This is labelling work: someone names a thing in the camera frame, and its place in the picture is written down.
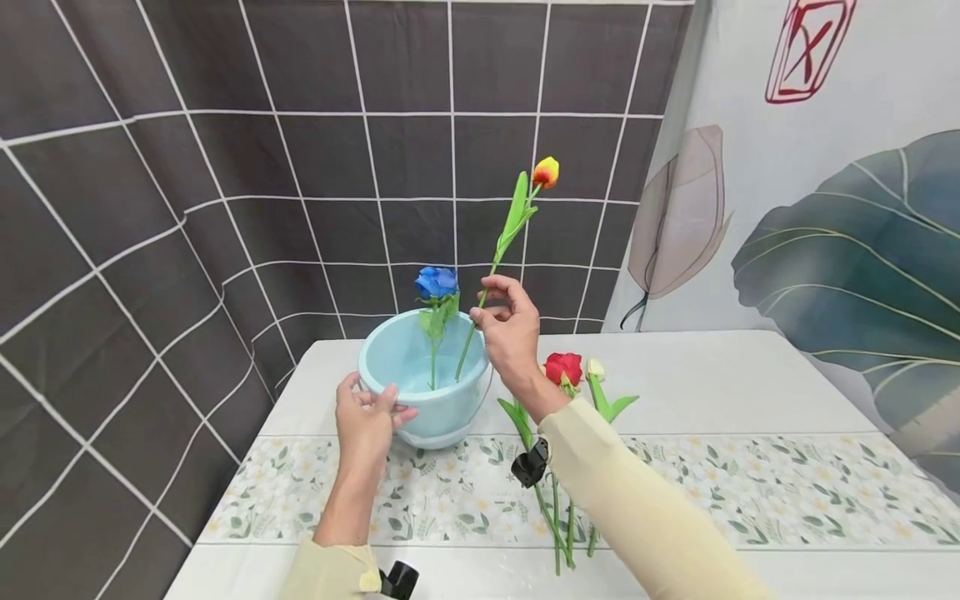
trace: white flower bud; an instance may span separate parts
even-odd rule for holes
[[[587,374],[596,377],[597,381],[603,381],[604,377],[607,376],[607,372],[604,371],[603,365],[596,358],[590,358],[587,360]]]

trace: floral table runner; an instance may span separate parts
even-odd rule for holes
[[[623,440],[738,547],[960,546],[960,509],[882,434]],[[395,444],[371,544],[552,548],[536,496],[510,473],[521,450],[507,435],[441,451]],[[337,459],[333,437],[258,438],[199,543],[298,543],[317,525]],[[578,513],[576,545],[588,530]]]

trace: finger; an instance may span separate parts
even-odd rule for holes
[[[353,395],[361,406],[368,406],[376,402],[373,392],[357,392]]]
[[[513,306],[515,313],[537,310],[537,307],[534,306],[530,297],[527,296],[520,282],[512,277],[491,275],[480,279],[480,283],[490,288],[491,293],[493,293],[494,290],[496,290],[497,293],[506,293],[507,299],[510,300],[510,304]]]
[[[360,381],[360,373],[352,372],[344,380],[340,382],[340,385],[337,386],[337,401],[340,401],[340,398],[346,397],[347,395],[352,395],[353,386]]]
[[[397,394],[399,394],[399,390],[396,388],[396,384],[391,383],[388,385],[376,399],[376,410],[387,413],[388,415],[392,413],[394,405],[396,404]]]
[[[510,306],[491,306],[486,310],[498,321],[507,321],[514,316],[514,311],[510,308]]]
[[[473,322],[476,323],[483,332],[487,332],[492,326],[498,323],[496,317],[490,310],[476,306],[470,309],[470,318],[473,319]]]
[[[498,288],[486,288],[487,291],[487,300],[493,299],[503,299],[507,298],[507,292]],[[477,292],[477,299],[480,300],[480,297],[483,296],[484,290]]]
[[[410,422],[417,415],[418,411],[412,406],[404,406],[402,411],[394,413],[394,429],[400,427],[403,423]]]

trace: yellow-red tulip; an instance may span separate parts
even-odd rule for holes
[[[560,163],[557,162],[556,158],[548,156],[537,163],[533,177],[535,186],[539,185],[543,189],[549,189],[557,184],[557,179],[559,178]]]

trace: water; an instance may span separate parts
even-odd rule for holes
[[[453,385],[457,374],[459,356],[439,354],[437,356],[437,389]],[[405,372],[396,385],[402,393],[422,394],[430,392],[430,355],[410,361],[410,369]]]

